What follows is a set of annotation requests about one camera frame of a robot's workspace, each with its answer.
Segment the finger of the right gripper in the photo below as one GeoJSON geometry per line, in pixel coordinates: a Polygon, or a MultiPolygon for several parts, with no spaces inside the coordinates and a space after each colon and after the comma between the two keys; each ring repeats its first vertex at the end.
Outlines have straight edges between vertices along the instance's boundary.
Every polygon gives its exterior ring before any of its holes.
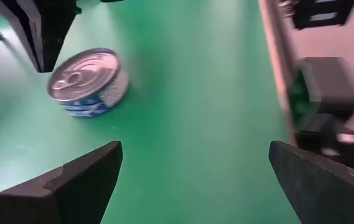
{"type": "Polygon", "coordinates": [[[42,72],[42,66],[35,51],[27,14],[18,5],[16,0],[0,0],[0,15],[11,25],[35,69],[38,72],[42,72]]]}
{"type": "Polygon", "coordinates": [[[77,0],[33,0],[36,12],[33,22],[34,46],[39,62],[38,72],[51,72],[56,64],[66,35],[81,9],[77,0]]]}

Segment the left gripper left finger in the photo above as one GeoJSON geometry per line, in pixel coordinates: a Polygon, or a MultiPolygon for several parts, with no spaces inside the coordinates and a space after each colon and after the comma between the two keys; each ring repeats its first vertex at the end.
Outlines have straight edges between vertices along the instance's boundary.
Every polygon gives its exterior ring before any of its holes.
{"type": "Polygon", "coordinates": [[[116,186],[122,144],[111,141],[0,192],[0,224],[100,224],[116,186]]]}

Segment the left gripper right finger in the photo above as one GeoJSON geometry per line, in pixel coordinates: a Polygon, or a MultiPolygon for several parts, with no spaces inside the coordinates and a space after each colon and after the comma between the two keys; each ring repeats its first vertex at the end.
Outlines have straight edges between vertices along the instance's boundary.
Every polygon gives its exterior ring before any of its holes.
{"type": "Polygon", "coordinates": [[[302,224],[354,224],[354,169],[282,141],[269,161],[302,224]]]}

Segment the dark blue can white label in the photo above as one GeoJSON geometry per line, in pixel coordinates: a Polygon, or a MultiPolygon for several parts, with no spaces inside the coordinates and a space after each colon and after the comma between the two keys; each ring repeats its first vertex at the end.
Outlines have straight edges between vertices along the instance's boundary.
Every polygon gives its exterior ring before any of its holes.
{"type": "Polygon", "coordinates": [[[95,118],[113,109],[128,87],[129,77],[118,54],[94,48],[59,65],[49,79],[47,93],[73,117],[95,118]]]}

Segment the grey box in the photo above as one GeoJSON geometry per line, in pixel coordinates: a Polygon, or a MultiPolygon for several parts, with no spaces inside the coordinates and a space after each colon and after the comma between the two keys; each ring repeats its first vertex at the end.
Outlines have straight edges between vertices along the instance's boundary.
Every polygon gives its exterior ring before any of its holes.
{"type": "Polygon", "coordinates": [[[342,121],[354,114],[354,85],[341,57],[301,58],[287,98],[297,132],[307,129],[318,114],[342,121]]]}

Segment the black bracket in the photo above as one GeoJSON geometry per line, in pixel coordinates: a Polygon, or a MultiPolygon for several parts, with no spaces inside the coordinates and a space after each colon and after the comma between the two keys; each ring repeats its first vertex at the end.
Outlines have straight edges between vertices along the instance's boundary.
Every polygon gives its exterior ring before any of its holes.
{"type": "Polygon", "coordinates": [[[354,0],[298,0],[292,21],[296,29],[344,26],[354,8],[354,0]]]}

